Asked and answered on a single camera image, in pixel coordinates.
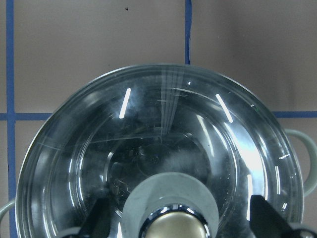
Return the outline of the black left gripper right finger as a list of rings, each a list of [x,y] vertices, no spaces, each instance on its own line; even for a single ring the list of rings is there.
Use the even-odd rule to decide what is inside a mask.
[[[301,231],[293,229],[260,195],[250,199],[250,228],[257,238],[301,238]]]

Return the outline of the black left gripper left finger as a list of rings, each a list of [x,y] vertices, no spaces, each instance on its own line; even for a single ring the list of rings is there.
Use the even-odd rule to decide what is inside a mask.
[[[99,198],[84,221],[78,236],[80,238],[107,238],[110,233],[109,198]]]

